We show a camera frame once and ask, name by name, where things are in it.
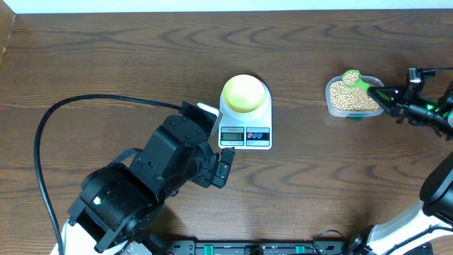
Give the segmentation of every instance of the white wall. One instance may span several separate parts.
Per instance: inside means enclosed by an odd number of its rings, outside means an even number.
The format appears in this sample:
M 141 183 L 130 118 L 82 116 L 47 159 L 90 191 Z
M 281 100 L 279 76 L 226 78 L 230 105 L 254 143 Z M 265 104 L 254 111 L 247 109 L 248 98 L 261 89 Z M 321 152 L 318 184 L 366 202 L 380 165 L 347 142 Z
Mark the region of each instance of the white wall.
M 453 0 L 4 0 L 20 13 L 453 9 Z

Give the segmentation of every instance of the white robot part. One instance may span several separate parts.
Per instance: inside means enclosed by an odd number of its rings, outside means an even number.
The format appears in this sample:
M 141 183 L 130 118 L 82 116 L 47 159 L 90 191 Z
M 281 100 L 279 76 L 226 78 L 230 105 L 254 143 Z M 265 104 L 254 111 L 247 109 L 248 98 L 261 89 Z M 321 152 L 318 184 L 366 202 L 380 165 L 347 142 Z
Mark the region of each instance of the white robot part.
M 423 213 L 423 202 L 419 201 L 412 208 L 401 213 L 398 217 L 380 225 L 373 227 L 369 233 L 367 246 L 377 254 L 386 254 L 395 245 L 406 241 L 429 227 L 451 227 L 447 223 L 441 221 L 434 216 L 426 216 Z M 402 255 L 407 251 L 414 249 L 432 239 L 453 234 L 445 230 L 435 230 L 432 233 L 426 234 L 407 245 L 396 249 L 391 255 Z
M 95 251 L 94 246 L 96 241 L 91 237 L 91 235 L 79 224 L 76 223 L 74 226 L 69 224 L 69 221 L 66 221 L 62 230 L 62 238 L 64 245 L 64 254 L 65 255 L 100 255 Z M 105 250 L 102 255 L 115 255 L 119 252 L 127 241 L 114 246 L 110 249 Z M 50 255 L 58 255 L 58 244 L 55 245 L 54 249 Z

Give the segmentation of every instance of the yellow bowl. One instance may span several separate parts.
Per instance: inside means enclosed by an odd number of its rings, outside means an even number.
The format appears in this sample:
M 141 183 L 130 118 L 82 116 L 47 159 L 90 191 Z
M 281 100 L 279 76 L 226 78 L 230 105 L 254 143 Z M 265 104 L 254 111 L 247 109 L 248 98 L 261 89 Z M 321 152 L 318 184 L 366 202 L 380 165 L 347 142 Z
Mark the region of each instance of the yellow bowl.
M 228 80 L 222 91 L 226 106 L 237 113 L 250 113 L 263 103 L 263 83 L 247 74 Z

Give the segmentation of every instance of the digital kitchen scale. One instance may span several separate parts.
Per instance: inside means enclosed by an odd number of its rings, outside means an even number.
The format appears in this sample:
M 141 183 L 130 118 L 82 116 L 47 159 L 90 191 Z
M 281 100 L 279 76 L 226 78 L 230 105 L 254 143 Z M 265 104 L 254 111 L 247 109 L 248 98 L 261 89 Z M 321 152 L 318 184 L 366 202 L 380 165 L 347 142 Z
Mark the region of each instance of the digital kitchen scale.
M 262 81 L 245 74 L 231 78 L 220 95 L 220 111 L 219 147 L 272 147 L 272 100 Z

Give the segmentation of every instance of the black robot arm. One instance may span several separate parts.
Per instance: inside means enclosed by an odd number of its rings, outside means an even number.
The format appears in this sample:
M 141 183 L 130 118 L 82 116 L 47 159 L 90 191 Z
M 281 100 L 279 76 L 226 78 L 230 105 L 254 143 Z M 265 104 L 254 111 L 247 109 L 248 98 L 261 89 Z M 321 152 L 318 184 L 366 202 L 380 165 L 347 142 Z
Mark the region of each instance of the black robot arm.
M 224 187 L 234 149 L 223 149 L 221 159 L 212 151 L 207 139 L 221 116 L 209 107 L 183 102 L 180 115 L 165 119 L 130 167 L 109 164 L 86 177 L 69 209 L 69 224 L 79 223 L 95 239 L 97 252 L 148 237 L 145 229 L 164 200 L 175 196 L 186 181 L 204 188 Z
M 410 68 L 406 86 L 370 87 L 368 95 L 387 114 L 398 118 L 397 123 L 401 124 L 407 118 L 411 125 L 431 127 L 437 135 L 443 133 L 450 140 L 453 138 L 453 81 L 437 102 L 420 95 L 425 81 L 444 69 L 453 68 Z

